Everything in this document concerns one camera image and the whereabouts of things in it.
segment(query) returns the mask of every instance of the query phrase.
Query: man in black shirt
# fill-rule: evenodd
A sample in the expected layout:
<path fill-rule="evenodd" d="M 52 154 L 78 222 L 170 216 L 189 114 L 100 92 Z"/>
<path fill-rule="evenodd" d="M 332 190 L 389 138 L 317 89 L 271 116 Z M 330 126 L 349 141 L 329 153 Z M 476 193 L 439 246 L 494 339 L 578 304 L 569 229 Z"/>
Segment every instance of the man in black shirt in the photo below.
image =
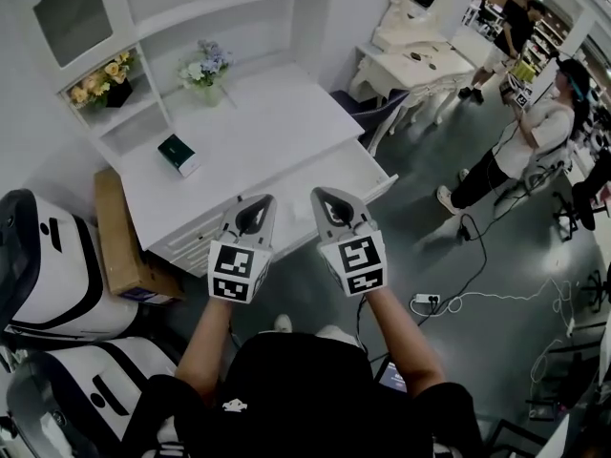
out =
<path fill-rule="evenodd" d="M 219 385 L 234 304 L 211 298 L 176 376 L 154 376 L 142 392 L 123 438 L 125 456 L 160 450 L 162 436 L 173 456 L 243 448 L 296 454 L 336 444 L 423 458 L 482 456 L 469 392 L 446 381 L 437 355 L 388 288 L 366 297 L 407 396 L 374 382 L 365 352 L 345 333 L 261 333 L 243 345 Z"/>
<path fill-rule="evenodd" d="M 533 35 L 535 23 L 543 18 L 545 7 L 536 0 L 528 2 L 526 9 L 518 8 L 503 23 L 503 31 L 496 37 L 495 46 L 484 66 L 475 72 L 471 86 L 460 91 L 460 98 L 473 94 L 478 103 L 484 102 L 481 87 L 493 74 L 505 74 L 519 59 L 526 42 Z"/>

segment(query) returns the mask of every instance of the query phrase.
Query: woman in white shirt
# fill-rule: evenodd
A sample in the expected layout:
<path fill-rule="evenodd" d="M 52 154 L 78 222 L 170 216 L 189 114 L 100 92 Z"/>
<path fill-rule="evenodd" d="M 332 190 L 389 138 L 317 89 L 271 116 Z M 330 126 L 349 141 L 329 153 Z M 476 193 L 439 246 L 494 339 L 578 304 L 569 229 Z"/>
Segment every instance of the woman in white shirt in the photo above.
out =
<path fill-rule="evenodd" d="M 559 96 L 543 99 L 524 113 L 514 102 L 516 121 L 505 128 L 501 139 L 451 192 L 437 189 L 437 199 L 453 215 L 481 200 L 509 178 L 519 179 L 533 157 L 566 143 L 578 131 L 590 110 L 587 95 L 590 75 L 575 59 L 559 63 L 556 75 Z"/>

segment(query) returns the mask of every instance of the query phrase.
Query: gray floor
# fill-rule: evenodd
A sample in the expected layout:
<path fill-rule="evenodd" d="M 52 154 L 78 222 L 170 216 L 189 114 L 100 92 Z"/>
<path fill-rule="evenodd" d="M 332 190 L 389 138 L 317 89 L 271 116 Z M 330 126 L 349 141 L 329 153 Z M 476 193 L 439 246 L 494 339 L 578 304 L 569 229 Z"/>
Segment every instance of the gray floor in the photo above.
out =
<path fill-rule="evenodd" d="M 390 286 L 406 306 L 418 292 L 443 298 L 454 295 L 482 264 L 479 243 L 456 241 L 457 220 L 449 219 L 432 193 L 440 183 L 453 188 L 456 172 L 477 162 L 510 122 L 511 112 L 497 98 L 495 84 L 485 93 L 482 106 L 456 101 L 436 128 L 428 127 L 429 107 L 414 125 L 383 140 L 378 150 L 376 159 L 390 175 L 397 173 L 399 180 L 369 208 L 387 245 Z M 568 181 L 560 177 L 546 192 L 491 228 L 484 237 L 488 265 L 470 290 L 524 297 L 536 293 L 548 277 L 558 284 L 568 280 L 579 312 L 582 298 L 575 284 L 601 268 L 600 253 L 591 233 L 583 230 L 571 242 L 560 242 L 552 219 L 557 208 L 553 191 L 568 196 Z M 493 201 L 490 194 L 469 210 L 480 230 L 492 219 Z M 192 279 L 187 284 L 189 302 L 173 307 L 168 318 L 184 337 L 193 331 L 207 299 L 205 281 Z M 548 286 L 529 302 L 470 296 L 458 314 L 423 325 L 449 378 L 473 394 L 478 415 L 526 421 L 524 400 L 533 362 L 564 332 L 560 315 L 552 310 L 557 295 Z M 316 332 L 335 323 L 353 333 L 358 299 L 343 296 L 313 241 L 273 265 L 255 301 L 237 307 L 233 328 L 245 341 L 269 328 L 276 315 L 286 313 L 300 331 Z M 570 317 L 568 304 L 563 310 Z M 361 335 L 371 357 L 385 352 L 368 308 L 363 312 Z"/>

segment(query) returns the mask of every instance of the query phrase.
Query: cardboard box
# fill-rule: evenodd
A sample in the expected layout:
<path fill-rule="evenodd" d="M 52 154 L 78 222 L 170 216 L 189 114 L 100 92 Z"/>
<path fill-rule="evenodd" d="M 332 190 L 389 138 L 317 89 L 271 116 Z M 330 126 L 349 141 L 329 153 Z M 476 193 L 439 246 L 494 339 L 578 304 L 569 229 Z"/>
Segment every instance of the cardboard box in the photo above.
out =
<path fill-rule="evenodd" d="M 119 174 L 95 174 L 95 209 L 106 278 L 113 295 L 154 305 L 184 299 L 166 261 L 142 252 Z"/>

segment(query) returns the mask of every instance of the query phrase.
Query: black shirt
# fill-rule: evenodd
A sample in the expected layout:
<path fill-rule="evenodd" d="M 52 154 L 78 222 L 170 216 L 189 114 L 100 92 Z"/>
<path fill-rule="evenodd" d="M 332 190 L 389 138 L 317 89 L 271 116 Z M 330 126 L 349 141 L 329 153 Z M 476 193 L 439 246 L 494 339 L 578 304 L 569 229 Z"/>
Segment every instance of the black shirt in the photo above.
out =
<path fill-rule="evenodd" d="M 511 17 L 506 22 L 512 26 L 512 43 L 516 51 L 520 52 L 526 41 L 533 35 L 535 24 L 529 20 L 528 12 L 525 9 L 513 10 Z M 505 31 L 501 31 L 496 37 L 495 46 L 509 56 L 509 43 L 505 37 Z"/>
<path fill-rule="evenodd" d="M 286 440 L 300 451 L 338 442 L 342 449 L 395 443 L 408 456 L 431 458 L 437 443 L 464 457 L 482 453 L 473 399 L 464 387 L 436 385 L 410 399 L 373 381 L 360 348 L 312 335 L 263 333 L 249 340 L 214 409 L 172 377 L 152 377 L 149 385 L 123 441 L 132 457 L 157 445 L 157 430 L 171 415 L 191 456 L 209 454 L 226 439 L 234 449 L 247 443 L 250 451 L 271 451 L 276 441 Z M 269 438 L 264 445 L 260 433 Z"/>

